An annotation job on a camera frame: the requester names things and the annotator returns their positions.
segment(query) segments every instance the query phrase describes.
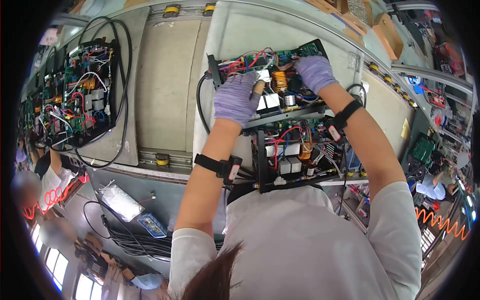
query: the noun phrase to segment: brown hair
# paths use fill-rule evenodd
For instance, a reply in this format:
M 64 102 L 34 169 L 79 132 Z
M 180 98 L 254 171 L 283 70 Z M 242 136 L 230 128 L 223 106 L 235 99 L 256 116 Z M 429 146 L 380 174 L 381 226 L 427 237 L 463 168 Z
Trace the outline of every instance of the brown hair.
M 242 243 L 225 249 L 203 266 L 187 284 L 181 300 L 229 300 L 232 266 Z

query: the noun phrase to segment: wrist strap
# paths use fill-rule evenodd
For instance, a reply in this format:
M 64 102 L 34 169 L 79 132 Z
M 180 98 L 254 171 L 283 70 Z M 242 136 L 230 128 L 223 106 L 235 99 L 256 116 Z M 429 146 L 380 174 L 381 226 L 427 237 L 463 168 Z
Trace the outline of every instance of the wrist strap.
M 333 118 L 333 125 L 328 128 L 328 132 L 332 135 L 335 142 L 337 142 L 341 138 L 338 131 L 344 129 L 347 126 L 347 120 L 357 109 L 361 107 L 363 106 L 359 101 L 353 100 L 347 106 L 345 106 L 343 111 L 335 115 L 335 117 Z
M 233 183 L 240 169 L 241 162 L 242 159 L 240 157 L 233 155 L 230 155 L 229 160 L 220 161 L 216 161 L 203 154 L 197 154 L 197 156 L 195 156 L 195 164 L 215 172 L 217 177 L 223 178 L 225 185 L 231 185 Z

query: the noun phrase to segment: white shirt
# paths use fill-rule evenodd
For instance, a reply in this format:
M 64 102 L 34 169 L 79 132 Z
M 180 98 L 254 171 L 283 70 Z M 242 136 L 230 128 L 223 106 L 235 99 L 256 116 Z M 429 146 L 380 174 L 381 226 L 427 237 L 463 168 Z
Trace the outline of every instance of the white shirt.
M 50 203 L 50 197 L 52 200 L 55 198 L 54 192 L 49 194 L 50 191 L 56 190 L 57 187 L 60 187 L 63 193 L 67 185 L 74 177 L 75 174 L 69 169 L 61 168 L 60 174 L 57 175 L 52 167 L 49 166 L 42 178 L 42 193 L 40 194 L 40 199 L 38 200 L 38 205 L 40 208 L 45 211 L 47 208 L 52 207 L 52 205 L 47 205 L 47 203 Z
M 420 230 L 405 182 L 372 200 L 367 236 L 311 186 L 251 192 L 227 207 L 227 228 L 222 249 L 244 242 L 232 269 L 234 300 L 414 299 L 420 289 Z M 208 234 L 176 230 L 170 295 L 216 256 Z
M 438 181 L 437 185 L 434 186 L 432 174 L 425 174 L 423 182 L 417 182 L 417 192 L 427 195 L 429 198 L 434 200 L 443 200 L 445 199 L 445 187 Z

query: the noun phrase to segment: bag of cable ties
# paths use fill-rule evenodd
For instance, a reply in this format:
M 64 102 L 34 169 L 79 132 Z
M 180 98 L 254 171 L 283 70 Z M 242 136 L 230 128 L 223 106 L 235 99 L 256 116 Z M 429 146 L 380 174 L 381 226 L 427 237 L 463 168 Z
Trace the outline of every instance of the bag of cable ties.
M 144 211 L 145 208 L 116 184 L 112 184 L 114 181 L 115 180 L 110 181 L 107 186 L 101 185 L 101 188 L 98 191 L 103 194 L 103 202 L 118 213 L 123 221 L 130 222 L 133 218 Z

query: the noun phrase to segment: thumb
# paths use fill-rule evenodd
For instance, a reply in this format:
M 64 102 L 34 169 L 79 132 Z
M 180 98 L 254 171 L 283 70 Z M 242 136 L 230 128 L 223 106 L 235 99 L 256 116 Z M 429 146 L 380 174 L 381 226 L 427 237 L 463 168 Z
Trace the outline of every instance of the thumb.
M 257 110 L 258 103 L 260 102 L 260 97 L 262 96 L 264 87 L 265 82 L 263 80 L 257 81 L 255 86 L 253 87 L 252 94 L 250 95 L 250 104 L 254 112 Z

